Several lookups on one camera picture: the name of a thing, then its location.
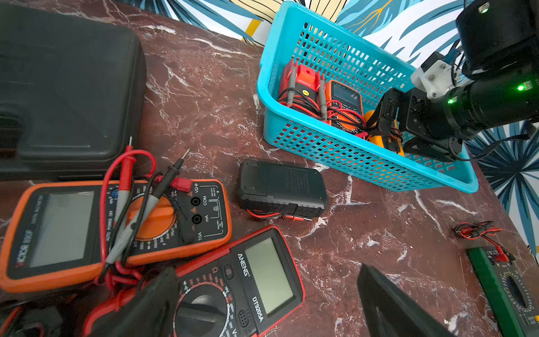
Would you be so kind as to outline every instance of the red multimeter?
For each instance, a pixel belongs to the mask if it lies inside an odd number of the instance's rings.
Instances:
[[[298,268],[275,226],[179,267],[176,276],[179,302],[171,337],[262,336],[305,300]],[[96,307],[86,319],[84,336],[136,293],[132,289]]]
[[[136,181],[127,223],[141,206],[146,181]],[[102,270],[99,240],[101,181],[45,183],[23,194],[0,253],[0,287],[13,293],[90,281]],[[106,199],[106,244],[114,223],[118,181]],[[209,252],[232,236],[226,190],[194,179],[191,190],[169,188],[137,233],[127,266]]]

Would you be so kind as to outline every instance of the red voltage tester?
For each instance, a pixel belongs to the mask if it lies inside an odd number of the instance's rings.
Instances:
[[[138,231],[127,267],[198,255],[230,240],[230,208],[217,180],[169,187]],[[141,206],[146,181],[135,181],[127,222]],[[21,197],[0,253],[0,287],[49,290],[95,279],[103,268],[98,226],[101,181],[45,183]],[[106,244],[113,229],[118,181],[106,198]]]
[[[171,337],[256,337],[296,310],[305,290],[290,249],[275,226],[218,248],[176,269],[179,302]],[[106,324],[137,289],[96,307],[84,336]]]

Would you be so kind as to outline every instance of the black multimeter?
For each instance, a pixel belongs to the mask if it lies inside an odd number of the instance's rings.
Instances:
[[[298,268],[275,226],[177,268],[176,276],[179,301],[171,311],[171,337],[262,336],[305,300]],[[96,307],[84,336],[114,325],[116,309],[136,294],[133,289]]]

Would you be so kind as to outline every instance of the button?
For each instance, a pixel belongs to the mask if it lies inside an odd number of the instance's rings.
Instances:
[[[232,270],[232,266],[229,264],[225,266],[225,276],[228,280],[234,277],[234,270]]]

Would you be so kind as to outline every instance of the orange multimeter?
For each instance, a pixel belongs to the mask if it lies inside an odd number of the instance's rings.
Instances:
[[[146,181],[135,181],[133,218]],[[102,269],[99,232],[101,181],[44,183],[22,195],[0,253],[0,287],[13,293],[49,290],[96,278]],[[114,224],[118,181],[106,198],[106,244]],[[230,240],[230,207],[217,180],[192,180],[191,190],[169,188],[133,243],[127,266],[188,257]]]
[[[349,86],[335,80],[330,80],[326,83],[326,102],[331,100],[339,101],[342,104],[343,109],[363,114],[363,100],[361,94]],[[336,102],[328,104],[328,108],[329,107],[340,108],[339,104]],[[342,122],[329,121],[329,125],[351,134],[363,132],[363,129],[357,127],[357,125],[361,124],[361,121],[359,121],[353,114],[343,112],[342,114],[335,115],[335,117]]]

